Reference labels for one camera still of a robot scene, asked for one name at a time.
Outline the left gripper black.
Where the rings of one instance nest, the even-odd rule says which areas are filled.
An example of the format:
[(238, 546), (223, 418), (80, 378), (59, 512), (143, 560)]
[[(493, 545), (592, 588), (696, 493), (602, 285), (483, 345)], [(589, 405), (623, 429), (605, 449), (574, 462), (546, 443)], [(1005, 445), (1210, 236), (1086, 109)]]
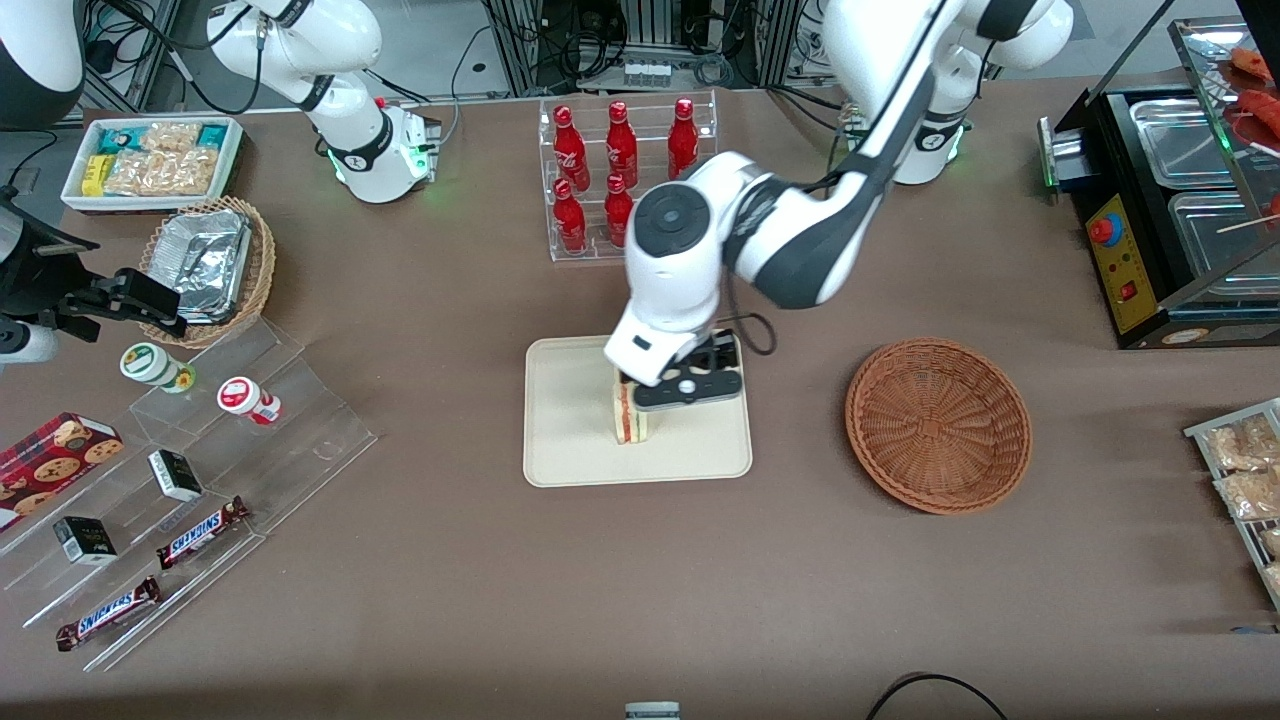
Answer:
[(737, 398), (744, 378), (739, 337), (733, 331), (713, 331), (680, 361), (680, 378), (657, 386), (636, 386), (634, 405), (644, 411)]

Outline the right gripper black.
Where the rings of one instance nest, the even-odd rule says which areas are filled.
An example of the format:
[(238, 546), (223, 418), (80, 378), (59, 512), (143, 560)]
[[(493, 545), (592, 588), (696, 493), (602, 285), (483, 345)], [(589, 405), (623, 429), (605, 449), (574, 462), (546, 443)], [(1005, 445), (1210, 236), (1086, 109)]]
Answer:
[(118, 272), (118, 301), (92, 284), (82, 252), (100, 247), (52, 227), (3, 196), (3, 315), (31, 325), (61, 325), (81, 341), (97, 341), (100, 320), (129, 319), (170, 337), (184, 337), (187, 320), (179, 313), (180, 293), (136, 268)]

